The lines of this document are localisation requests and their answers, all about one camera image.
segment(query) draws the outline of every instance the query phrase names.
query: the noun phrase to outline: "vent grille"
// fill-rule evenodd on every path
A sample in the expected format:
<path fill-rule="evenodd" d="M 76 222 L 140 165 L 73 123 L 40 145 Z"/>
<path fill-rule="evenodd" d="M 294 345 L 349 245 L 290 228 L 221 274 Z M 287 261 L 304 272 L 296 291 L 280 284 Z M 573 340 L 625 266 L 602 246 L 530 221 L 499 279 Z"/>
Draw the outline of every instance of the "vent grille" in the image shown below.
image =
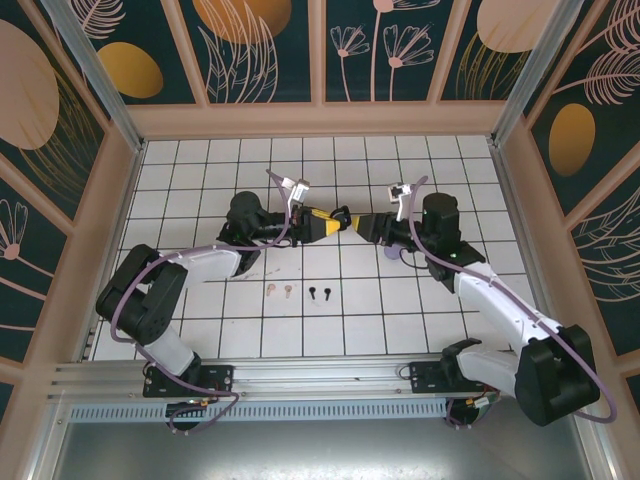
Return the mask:
<path fill-rule="evenodd" d="M 367 401 L 303 401 L 243 402 L 236 405 L 220 421 L 287 421 L 287 420 L 370 420 L 400 418 L 434 418 L 446 415 L 445 399 L 367 400 Z M 205 411 L 180 415 L 176 421 L 209 420 L 226 404 L 210 405 Z M 166 404 L 78 405 L 71 412 L 71 423 L 141 423 L 166 422 Z"/>

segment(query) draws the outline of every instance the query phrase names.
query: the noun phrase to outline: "yellow circle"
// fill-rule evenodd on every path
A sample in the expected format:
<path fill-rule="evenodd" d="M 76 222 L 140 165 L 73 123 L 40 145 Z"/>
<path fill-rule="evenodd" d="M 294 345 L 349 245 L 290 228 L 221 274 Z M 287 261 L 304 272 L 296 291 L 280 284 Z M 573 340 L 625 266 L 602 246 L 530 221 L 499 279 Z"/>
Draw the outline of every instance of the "yellow circle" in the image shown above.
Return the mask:
<path fill-rule="evenodd" d="M 258 43 L 261 35 L 252 26 L 251 15 L 264 20 L 275 37 L 285 29 L 291 18 L 291 0 L 193 0 L 200 19 L 218 37 L 232 43 Z"/>
<path fill-rule="evenodd" d="M 35 150 L 58 124 L 56 73 L 31 37 L 0 20 L 0 138 Z"/>
<path fill-rule="evenodd" d="M 114 42 L 102 47 L 98 57 L 120 93 L 134 98 L 149 98 L 162 90 L 160 67 L 141 48 Z"/>
<path fill-rule="evenodd" d="M 532 50 L 558 0 L 483 0 L 478 10 L 478 36 L 491 50 Z"/>
<path fill-rule="evenodd" d="M 585 164 L 596 138 L 596 122 L 588 108 L 570 103 L 558 112 L 549 135 L 551 166 L 563 177 Z"/>

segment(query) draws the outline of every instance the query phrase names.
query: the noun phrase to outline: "white tile floor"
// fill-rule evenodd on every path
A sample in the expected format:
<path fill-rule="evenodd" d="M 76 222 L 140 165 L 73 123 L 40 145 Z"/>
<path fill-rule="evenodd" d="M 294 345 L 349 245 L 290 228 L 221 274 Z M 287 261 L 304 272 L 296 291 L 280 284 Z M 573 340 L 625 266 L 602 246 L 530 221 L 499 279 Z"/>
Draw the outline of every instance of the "white tile floor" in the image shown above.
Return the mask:
<path fill-rule="evenodd" d="M 307 205 L 333 210 L 347 204 L 353 213 L 392 211 L 387 184 L 429 175 L 421 193 L 455 195 L 463 238 L 533 302 L 493 161 L 479 136 L 151 142 L 117 263 L 139 243 L 164 252 L 215 242 L 240 190 L 281 210 L 266 168 L 311 182 Z M 418 255 L 406 258 L 425 265 Z M 275 290 L 266 296 L 269 284 Z M 242 278 L 190 288 L 173 326 L 204 358 L 440 352 L 467 336 L 508 348 L 486 319 L 428 271 L 389 260 L 382 247 L 351 229 L 301 248 L 271 249 Z M 130 347 L 111 341 L 108 329 L 108 323 L 98 325 L 90 359 L 134 358 Z"/>

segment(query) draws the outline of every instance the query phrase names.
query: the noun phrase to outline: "flower illustration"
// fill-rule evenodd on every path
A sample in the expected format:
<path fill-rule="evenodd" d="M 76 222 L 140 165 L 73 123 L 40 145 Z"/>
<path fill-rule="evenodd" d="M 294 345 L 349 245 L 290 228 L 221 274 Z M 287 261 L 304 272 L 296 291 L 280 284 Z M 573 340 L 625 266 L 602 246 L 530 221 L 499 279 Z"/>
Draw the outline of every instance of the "flower illustration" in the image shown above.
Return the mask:
<path fill-rule="evenodd" d="M 350 102 L 351 97 L 349 96 L 349 88 L 347 87 L 347 75 L 344 71 L 344 59 L 354 55 L 360 55 L 361 53 L 367 53 L 369 51 L 369 44 L 365 43 L 366 37 L 362 32 L 362 27 L 347 27 L 344 29 L 344 32 L 342 32 L 340 27 L 333 27 L 331 29 L 331 40 L 340 57 L 342 84 L 344 85 L 347 102 Z"/>
<path fill-rule="evenodd" d="M 435 7 L 439 3 L 440 0 L 373 0 L 373 6 L 380 13 L 389 13 L 394 10 L 419 10 Z"/>
<path fill-rule="evenodd" d="M 389 81 L 389 101 L 393 100 L 393 78 L 396 68 L 420 65 L 433 60 L 433 50 L 427 50 L 431 44 L 429 27 L 407 27 L 398 38 L 398 26 L 384 29 L 384 48 L 389 58 L 391 79 Z"/>
<path fill-rule="evenodd" d="M 14 214 L 6 199 L 0 200 L 0 258 L 15 260 L 20 255 L 20 242 L 27 228 L 29 210 L 16 202 Z"/>

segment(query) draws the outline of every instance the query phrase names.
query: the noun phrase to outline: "purple cable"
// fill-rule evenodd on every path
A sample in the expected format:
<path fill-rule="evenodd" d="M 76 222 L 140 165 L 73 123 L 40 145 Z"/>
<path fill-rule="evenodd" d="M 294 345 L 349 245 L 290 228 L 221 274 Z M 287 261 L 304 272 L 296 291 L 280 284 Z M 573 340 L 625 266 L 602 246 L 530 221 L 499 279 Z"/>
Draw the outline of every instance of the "purple cable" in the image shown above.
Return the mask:
<path fill-rule="evenodd" d="M 618 408 L 616 406 L 615 400 L 613 399 L 613 395 L 611 394 L 609 389 L 602 382 L 602 380 L 600 380 L 600 378 L 598 377 L 596 372 L 593 371 L 593 369 L 587 364 L 587 362 L 585 362 L 582 359 L 582 357 L 580 357 L 580 355 L 578 355 L 575 352 L 575 350 L 573 350 L 567 344 L 567 342 L 565 342 L 556 332 L 553 331 L 553 329 L 551 329 L 549 326 L 547 326 L 544 322 L 540 322 L 539 321 L 539 319 L 537 318 L 535 312 L 533 312 L 529 308 L 529 306 L 527 304 L 525 304 L 524 302 L 520 301 L 520 299 L 516 295 L 511 293 L 508 288 L 505 288 L 504 286 L 502 286 L 498 282 L 492 282 L 492 280 L 489 277 L 487 277 L 486 275 L 483 275 L 483 274 L 478 273 L 478 272 L 474 272 L 473 270 L 469 270 L 467 268 L 459 267 L 458 265 L 454 265 L 453 263 L 449 263 L 449 262 L 447 262 L 445 260 L 442 260 L 442 259 L 436 257 L 435 255 L 433 255 L 432 253 L 430 253 L 424 247 L 424 245 L 420 241 L 420 237 L 418 237 L 418 233 L 416 232 L 416 227 L 415 227 L 415 225 L 413 223 L 413 209 L 414 209 L 414 206 L 415 206 L 415 203 L 416 203 L 416 196 L 417 196 L 417 193 L 418 193 L 418 189 L 422 185 L 424 185 L 424 183 L 428 179 L 429 179 L 429 177 L 425 175 L 420 180 L 418 180 L 418 183 L 416 183 L 414 185 L 414 188 L 413 188 L 413 190 L 411 192 L 411 200 L 409 201 L 409 229 L 411 230 L 411 237 L 412 237 L 413 241 L 415 242 L 416 246 L 418 247 L 418 249 L 429 260 L 431 260 L 432 262 L 437 263 L 439 265 L 442 265 L 445 268 L 451 269 L 454 272 L 466 273 L 467 275 L 470 275 L 472 277 L 478 278 L 478 279 L 488 283 L 490 287 L 497 288 L 509 300 L 511 300 L 513 303 L 515 303 L 516 306 L 518 308 L 520 308 L 520 310 L 522 310 L 531 320 L 536 322 L 536 325 L 538 325 L 545 333 L 547 333 L 551 338 L 553 338 L 569 354 L 569 356 L 571 358 L 573 358 L 578 365 L 580 365 L 580 367 L 585 371 L 585 373 L 589 376 L 589 378 L 591 378 L 591 380 L 593 380 L 593 382 L 598 386 L 600 391 L 603 393 L 603 395 L 607 399 L 607 403 L 609 404 L 609 408 L 611 409 L 611 412 L 609 413 L 608 417 L 596 417 L 594 415 L 590 415 L 588 413 L 583 413 L 583 412 L 575 412 L 574 415 L 577 415 L 578 417 L 582 417 L 584 419 L 591 420 L 592 422 L 597 422 L 597 423 L 612 423 L 612 422 L 614 422 L 615 419 L 618 416 Z"/>
<path fill-rule="evenodd" d="M 272 241 L 269 243 L 266 243 L 264 245 L 259 245 L 259 246 L 255 246 L 255 247 L 238 247 L 235 245 L 207 245 L 205 247 L 196 247 L 196 248 L 190 248 L 187 250 L 182 250 L 179 252 L 173 252 L 165 257 L 160 257 L 157 260 L 151 262 L 147 267 L 145 267 L 139 274 L 138 276 L 133 280 L 133 282 L 131 282 L 131 285 L 129 285 L 129 287 L 127 288 L 127 290 L 125 290 L 124 295 L 122 296 L 122 299 L 120 300 L 120 302 L 118 303 L 118 306 L 116 307 L 115 311 L 113 312 L 113 318 L 111 319 L 111 338 L 113 338 L 114 341 L 118 342 L 118 343 L 136 343 L 135 340 L 131 339 L 131 338 L 124 338 L 124 337 L 119 337 L 117 332 L 117 326 L 118 326 L 118 320 L 120 319 L 120 314 L 122 313 L 122 310 L 124 309 L 125 304 L 127 303 L 127 301 L 129 300 L 129 298 L 131 297 L 133 291 L 136 289 L 136 287 L 138 286 L 138 284 L 142 281 L 142 279 L 144 277 L 146 277 L 154 268 L 156 268 L 158 265 L 167 262 L 169 260 L 173 260 L 175 258 L 182 258 L 182 257 L 189 257 L 189 256 L 193 256 L 193 255 L 197 255 L 203 252 L 207 252 L 210 250 L 230 250 L 230 251 L 237 251 L 237 252 L 255 252 L 258 250 L 265 250 L 269 247 L 272 247 L 274 245 L 277 245 L 278 243 L 280 243 L 280 241 L 284 238 L 284 236 L 287 233 L 287 230 L 289 229 L 289 221 L 291 219 L 291 212 L 289 211 L 289 206 L 287 204 L 287 195 L 284 191 L 284 187 L 282 186 L 282 181 L 283 178 L 276 175 L 275 173 L 273 173 L 271 170 L 267 170 L 267 173 L 269 174 L 269 176 L 271 177 L 271 179 L 274 181 L 274 183 L 276 184 L 276 187 L 278 187 L 278 191 L 280 192 L 280 196 L 282 197 L 282 201 L 284 203 L 285 209 L 284 209 L 284 228 L 282 229 L 282 231 L 280 232 L 280 234 Z M 171 372 L 169 372 L 167 369 L 165 369 L 162 365 L 158 364 L 156 362 L 156 360 L 149 355 L 143 348 L 141 348 L 140 345 L 136 345 L 136 350 L 147 360 L 149 360 L 158 370 L 160 370 L 165 376 L 167 376 L 170 380 L 172 380 L 173 382 L 177 383 L 178 385 L 181 385 L 185 388 L 188 388 L 189 390 L 193 390 L 196 392 L 200 392 L 200 393 L 204 393 L 206 394 L 208 397 L 234 397 L 234 399 L 231 401 L 231 403 L 226 406 L 224 409 L 222 409 L 222 411 L 220 411 L 220 413 L 218 413 L 218 415 L 216 415 L 214 418 L 212 418 L 211 420 L 199 424 L 198 426 L 192 428 L 191 430 L 189 430 L 189 432 L 191 433 L 197 433 L 200 432 L 202 430 L 204 430 L 205 428 L 213 425 L 220 417 L 222 417 L 223 415 L 225 415 L 236 403 L 238 403 L 238 400 L 240 399 L 240 396 L 235 393 L 235 392 L 227 392 L 226 390 L 209 390 L 206 388 L 202 388 L 202 387 L 198 387 L 196 385 L 191 385 L 183 380 L 181 380 L 180 378 L 176 377 L 175 375 L 173 375 Z M 175 419 L 175 417 L 177 415 L 180 415 L 181 413 L 187 412 L 187 411 L 191 411 L 191 410 L 201 410 L 203 407 L 201 406 L 194 406 L 194 407 L 187 407 L 187 408 L 183 408 L 181 410 L 178 410 L 177 412 L 175 412 L 173 415 L 171 415 L 171 417 L 169 418 L 169 427 L 171 428 L 172 432 L 178 433 L 181 432 L 180 430 L 176 429 L 173 423 L 173 420 Z M 181 432 L 183 435 L 188 435 L 188 432 Z"/>

